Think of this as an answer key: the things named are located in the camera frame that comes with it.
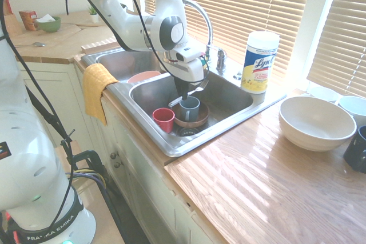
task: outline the spoon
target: spoon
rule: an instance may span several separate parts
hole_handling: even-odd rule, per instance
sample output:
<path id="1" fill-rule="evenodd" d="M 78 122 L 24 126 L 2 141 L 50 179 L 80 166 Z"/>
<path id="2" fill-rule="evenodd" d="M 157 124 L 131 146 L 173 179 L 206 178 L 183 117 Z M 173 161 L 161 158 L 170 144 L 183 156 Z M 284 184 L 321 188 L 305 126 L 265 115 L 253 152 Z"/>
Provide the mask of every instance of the spoon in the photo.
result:
<path id="1" fill-rule="evenodd" d="M 36 46 L 36 47 L 44 47 L 46 46 L 46 44 L 44 43 L 40 43 L 40 42 L 34 42 L 33 44 L 29 44 L 29 45 L 16 45 L 16 47 L 26 47 L 26 46 Z"/>

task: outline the green bowl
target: green bowl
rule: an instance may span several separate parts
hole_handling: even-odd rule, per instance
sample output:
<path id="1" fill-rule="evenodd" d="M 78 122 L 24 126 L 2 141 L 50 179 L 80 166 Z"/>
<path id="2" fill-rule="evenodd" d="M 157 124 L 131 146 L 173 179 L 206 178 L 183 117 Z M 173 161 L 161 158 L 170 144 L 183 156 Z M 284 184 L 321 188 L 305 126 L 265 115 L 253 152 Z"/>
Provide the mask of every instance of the green bowl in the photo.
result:
<path id="1" fill-rule="evenodd" d="M 59 30 L 61 27 L 61 18 L 60 17 L 53 17 L 55 21 L 52 22 L 37 22 L 39 28 L 47 33 L 54 33 Z"/>

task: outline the dark blue mug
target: dark blue mug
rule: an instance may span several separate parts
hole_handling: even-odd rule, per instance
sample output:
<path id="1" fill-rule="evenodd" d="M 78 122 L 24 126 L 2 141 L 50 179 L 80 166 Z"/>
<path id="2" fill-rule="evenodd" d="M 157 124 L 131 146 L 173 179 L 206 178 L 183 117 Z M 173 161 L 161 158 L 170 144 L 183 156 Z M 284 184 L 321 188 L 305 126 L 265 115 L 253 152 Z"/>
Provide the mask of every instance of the dark blue mug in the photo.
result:
<path id="1" fill-rule="evenodd" d="M 366 126 L 359 128 L 343 158 L 355 171 L 366 174 Z"/>

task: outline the pink plate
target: pink plate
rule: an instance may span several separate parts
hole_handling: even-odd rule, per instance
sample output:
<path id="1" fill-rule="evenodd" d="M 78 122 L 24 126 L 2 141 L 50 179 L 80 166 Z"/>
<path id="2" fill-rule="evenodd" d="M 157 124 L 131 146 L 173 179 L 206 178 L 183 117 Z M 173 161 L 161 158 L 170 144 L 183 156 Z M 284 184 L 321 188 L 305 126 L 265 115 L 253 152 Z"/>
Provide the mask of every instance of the pink plate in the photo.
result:
<path id="1" fill-rule="evenodd" d="M 127 80 L 127 83 L 135 83 L 139 81 L 143 81 L 146 79 L 149 79 L 151 77 L 156 77 L 157 75 L 160 75 L 160 72 L 158 71 L 143 71 L 142 73 L 136 74 L 130 79 Z"/>

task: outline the sink drain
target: sink drain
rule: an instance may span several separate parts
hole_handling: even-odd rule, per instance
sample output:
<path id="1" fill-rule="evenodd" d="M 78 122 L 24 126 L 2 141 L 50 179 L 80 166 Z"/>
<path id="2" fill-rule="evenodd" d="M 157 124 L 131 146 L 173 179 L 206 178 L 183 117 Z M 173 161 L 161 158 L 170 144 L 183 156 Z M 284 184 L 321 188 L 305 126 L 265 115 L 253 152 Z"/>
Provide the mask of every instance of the sink drain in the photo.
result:
<path id="1" fill-rule="evenodd" d="M 191 135 L 194 134 L 198 134 L 200 131 L 196 128 L 183 128 L 182 130 L 179 131 L 178 135 L 180 137 L 189 137 Z"/>

